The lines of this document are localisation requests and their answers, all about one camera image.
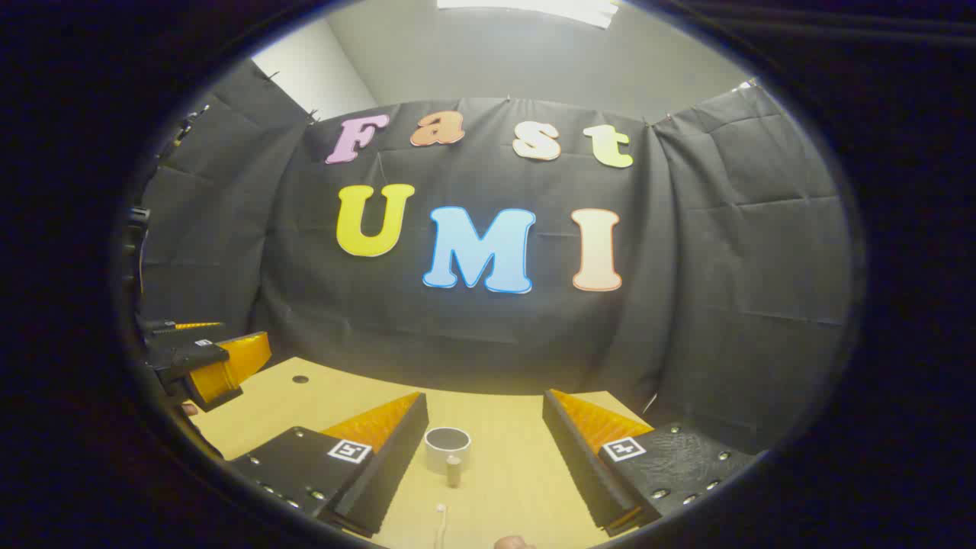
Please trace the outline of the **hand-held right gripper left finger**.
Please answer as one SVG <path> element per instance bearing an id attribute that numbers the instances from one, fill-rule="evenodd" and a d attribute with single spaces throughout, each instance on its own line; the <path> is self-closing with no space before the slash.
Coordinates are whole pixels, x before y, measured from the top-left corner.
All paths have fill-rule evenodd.
<path id="1" fill-rule="evenodd" d="M 314 520 L 372 538 L 429 424 L 414 392 L 323 431 L 293 426 L 229 465 Z"/>

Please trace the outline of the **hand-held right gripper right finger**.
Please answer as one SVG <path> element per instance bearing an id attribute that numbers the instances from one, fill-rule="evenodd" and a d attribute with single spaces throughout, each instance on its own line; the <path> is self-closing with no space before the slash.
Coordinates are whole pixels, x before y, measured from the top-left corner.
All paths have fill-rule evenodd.
<path id="1" fill-rule="evenodd" d="M 624 534 L 690 507 L 756 461 L 693 427 L 652 428 L 547 390 L 541 417 L 596 527 Z"/>

